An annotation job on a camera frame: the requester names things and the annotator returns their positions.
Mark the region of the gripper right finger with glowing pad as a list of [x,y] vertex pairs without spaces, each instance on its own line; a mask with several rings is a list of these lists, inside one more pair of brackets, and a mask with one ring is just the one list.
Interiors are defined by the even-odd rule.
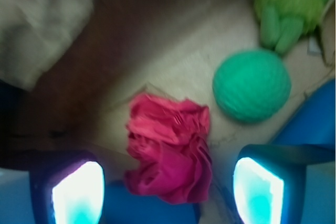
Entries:
[[243,223],[335,223],[335,152],[247,145],[235,164],[233,194]]

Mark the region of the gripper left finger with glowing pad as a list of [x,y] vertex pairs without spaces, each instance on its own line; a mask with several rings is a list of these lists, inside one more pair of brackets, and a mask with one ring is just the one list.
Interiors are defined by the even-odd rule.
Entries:
[[103,200],[91,152],[28,150],[1,161],[1,223],[99,223]]

